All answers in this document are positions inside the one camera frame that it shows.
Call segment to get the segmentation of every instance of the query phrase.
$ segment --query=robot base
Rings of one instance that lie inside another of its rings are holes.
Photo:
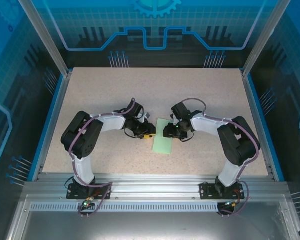
[[[94,197],[95,200],[101,200],[108,189],[108,186],[93,188],[93,187],[82,186],[81,184],[77,183],[74,179],[72,181],[73,183],[69,184],[68,186],[66,199],[85,200],[95,195]],[[94,179],[90,184],[101,185],[103,183],[96,183],[96,180]],[[111,196],[111,190],[106,195],[105,200],[109,200],[110,196]]]
[[[216,190],[216,184],[204,182],[199,184],[199,192],[201,200],[237,200],[238,195],[234,192],[235,190],[239,190],[240,199],[245,199],[244,189],[242,184],[235,183],[230,187],[227,187],[226,193],[222,196],[219,195]]]

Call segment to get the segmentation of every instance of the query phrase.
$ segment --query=green block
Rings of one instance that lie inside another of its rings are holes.
[[[164,129],[169,123],[173,123],[173,121],[158,118],[152,149],[153,152],[158,154],[171,154],[173,139],[164,137]]]

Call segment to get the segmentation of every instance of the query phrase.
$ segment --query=glass panel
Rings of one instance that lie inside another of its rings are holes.
[[[299,193],[300,0],[290,2],[251,77],[284,178],[291,193]],[[300,193],[295,197],[300,202]]]
[[[0,1],[0,239],[27,180],[59,76],[19,2]]]
[[[276,3],[34,1],[70,68],[242,67]]]

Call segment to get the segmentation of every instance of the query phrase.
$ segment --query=robotic arm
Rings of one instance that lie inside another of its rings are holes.
[[[119,115],[125,110],[130,111],[127,114]],[[95,115],[90,115],[84,111],[78,112],[74,117],[61,137],[61,143],[64,145],[67,152],[82,127],[93,117],[95,117]],[[97,119],[93,120],[72,147],[75,169],[77,171],[77,174],[74,175],[75,183],[82,186],[95,184],[90,154],[95,149],[100,133],[111,130],[129,129],[133,132],[133,136],[128,135],[129,137],[135,139],[148,139],[156,134],[155,126],[148,122],[149,117],[149,113],[144,111],[143,106],[137,102],[134,103],[131,101],[127,108],[115,111],[112,114],[102,114]]]
[[[202,131],[220,138],[227,160],[222,172],[215,179],[215,190],[220,197],[231,192],[246,163],[256,155],[256,145],[258,151],[261,148],[247,121],[241,116],[234,119],[219,119],[198,110],[190,112],[183,102],[176,104],[171,110],[173,123],[164,128],[164,137],[177,138],[185,142],[189,131],[192,133]]]

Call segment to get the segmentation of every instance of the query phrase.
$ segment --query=speckled tabletop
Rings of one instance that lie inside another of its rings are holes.
[[[158,118],[170,119],[175,104],[194,97],[206,102],[208,115],[242,116],[256,133],[239,69],[75,68],[43,171],[73,172],[60,139],[77,112],[111,113],[126,108],[132,97],[150,113],[154,125]],[[191,111],[203,109],[196,101],[185,105]],[[153,144],[153,139],[132,139],[122,130],[102,133],[91,154],[92,169],[96,174],[218,175],[226,161],[219,138],[204,132],[195,132],[185,143],[174,139],[171,155],[152,152]],[[268,175],[261,151],[243,175]]]

